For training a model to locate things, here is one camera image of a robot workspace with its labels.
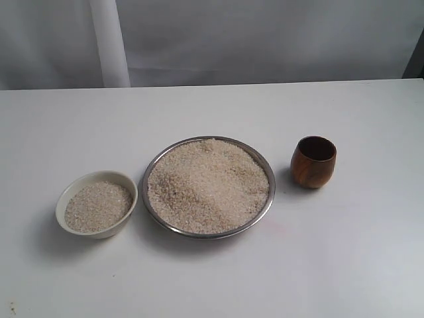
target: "stainless steel bowl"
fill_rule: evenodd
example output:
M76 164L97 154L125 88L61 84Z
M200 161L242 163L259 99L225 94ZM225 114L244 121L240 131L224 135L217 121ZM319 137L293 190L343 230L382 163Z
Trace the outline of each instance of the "stainless steel bowl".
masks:
M241 227L238 227L237 229L233 229L231 231L227 231L227 232L223 232L223 233L217 233L217 234L190 233L190 232L186 232L186 231L177 229L176 227L172 226L171 224L168 224L161 217L159 217L159 215L155 212L155 210L151 206L149 198L148 198L148 177L149 177L150 173L152 173L152 170L155 167L156 163L165 154L167 154L169 151L172 151L173 149L175 149L178 146L181 146L182 144L187 144L189 142L200 141L200 140L211 139L211 138L214 138L214 139L217 139L217 140L223 140L225 142L235 144L236 146L239 146L244 151L246 151L248 154L250 154L252 156L252 158L256 161L256 163L260 167L262 167L262 169L265 171L265 174L268 177L268 182L270 184L270 190L268 192L268 198L266 199L265 205L262 208L262 210L257 214L257 216L255 216L255 218L253 220L249 221L245 225L242 225ZM194 137L194 138L185 139L183 141L179 141L179 142L167 147L167 149L165 149L164 151L159 153L159 155L157 155L155 157L155 159L153 159L153 161L148 165L148 167L147 167L147 169L144 173L144 177L143 177L143 180L142 180L141 195L142 195L144 205L146 206L150 215L153 217L153 219L155 219L160 225L162 225L166 229L171 230L171 231L173 231L177 234L183 235L185 237L193 238L193 239L213 240L213 239L222 239L224 237L230 237L230 236L235 235L237 233L243 232L244 230L247 230L249 227L256 224L259 220L261 220L261 218L269 210L269 208L272 204L272 200L274 199L275 190L276 190L276 181L275 181L274 173L273 173L269 163L267 163L265 158L262 157L262 155L259 152L257 152L255 149L248 146L247 144L243 144L242 142L240 142L238 140L227 138L227 137L201 136L201 137Z

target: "tabletop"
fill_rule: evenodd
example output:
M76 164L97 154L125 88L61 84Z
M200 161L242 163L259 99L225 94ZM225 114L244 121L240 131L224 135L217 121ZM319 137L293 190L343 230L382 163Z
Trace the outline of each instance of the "tabletop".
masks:
M275 200L231 238L159 227L142 203L107 240L65 233L55 204L98 170L139 182L165 147L249 144ZM299 139L337 147L317 191L290 180ZM424 316L424 81L0 91L0 316Z

